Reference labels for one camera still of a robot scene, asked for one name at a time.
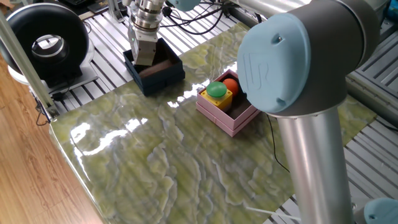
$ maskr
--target wooden floor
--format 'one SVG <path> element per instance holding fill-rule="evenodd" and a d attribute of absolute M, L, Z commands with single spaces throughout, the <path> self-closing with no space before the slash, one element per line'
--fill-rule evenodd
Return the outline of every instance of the wooden floor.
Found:
<path fill-rule="evenodd" d="M 0 224 L 101 223 L 49 126 L 36 126 L 28 88 L 6 68 L 0 58 Z"/>

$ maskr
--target dark blue box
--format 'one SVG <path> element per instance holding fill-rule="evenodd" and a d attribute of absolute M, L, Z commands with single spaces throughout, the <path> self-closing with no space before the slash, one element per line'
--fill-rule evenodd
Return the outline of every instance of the dark blue box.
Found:
<path fill-rule="evenodd" d="M 141 92 L 145 96 L 149 96 L 158 90 L 161 90 L 169 85 L 173 85 L 185 78 L 185 71 L 182 67 L 182 61 L 169 47 L 169 45 L 160 38 L 156 43 L 156 54 L 153 65 L 157 65 L 166 60 L 170 60 L 172 63 L 171 67 L 165 68 L 159 72 L 156 72 L 149 77 L 141 78 L 139 73 L 150 66 L 133 65 L 133 57 L 131 50 L 123 52 L 127 70 L 133 76 L 134 81 L 137 83 Z"/>

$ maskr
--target red ball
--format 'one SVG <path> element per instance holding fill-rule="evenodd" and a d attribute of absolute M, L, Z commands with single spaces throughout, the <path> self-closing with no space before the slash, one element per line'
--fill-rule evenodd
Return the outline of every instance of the red ball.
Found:
<path fill-rule="evenodd" d="M 223 81 L 223 83 L 226 85 L 226 88 L 232 92 L 233 96 L 238 95 L 239 93 L 239 84 L 237 81 L 235 81 L 232 78 L 227 78 L 226 80 Z"/>

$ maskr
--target green marble surface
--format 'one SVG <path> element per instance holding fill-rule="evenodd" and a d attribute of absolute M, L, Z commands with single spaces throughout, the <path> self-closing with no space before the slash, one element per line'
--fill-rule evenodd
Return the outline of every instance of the green marble surface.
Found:
<path fill-rule="evenodd" d="M 237 24 L 181 56 L 187 77 L 152 97 L 134 82 L 51 123 L 63 152 L 107 223 L 263 223 L 293 193 L 260 114 L 235 138 L 195 109 L 197 92 L 236 70 L 248 28 Z M 346 144 L 375 113 L 351 97 L 339 107 Z M 277 121 L 277 155 L 287 164 Z"/>

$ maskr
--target green button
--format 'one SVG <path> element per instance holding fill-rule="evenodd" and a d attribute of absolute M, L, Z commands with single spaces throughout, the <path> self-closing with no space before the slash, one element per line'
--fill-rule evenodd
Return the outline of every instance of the green button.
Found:
<path fill-rule="evenodd" d="M 207 86 L 206 90 L 211 97 L 222 97 L 226 93 L 226 85 L 222 82 L 212 82 Z"/>

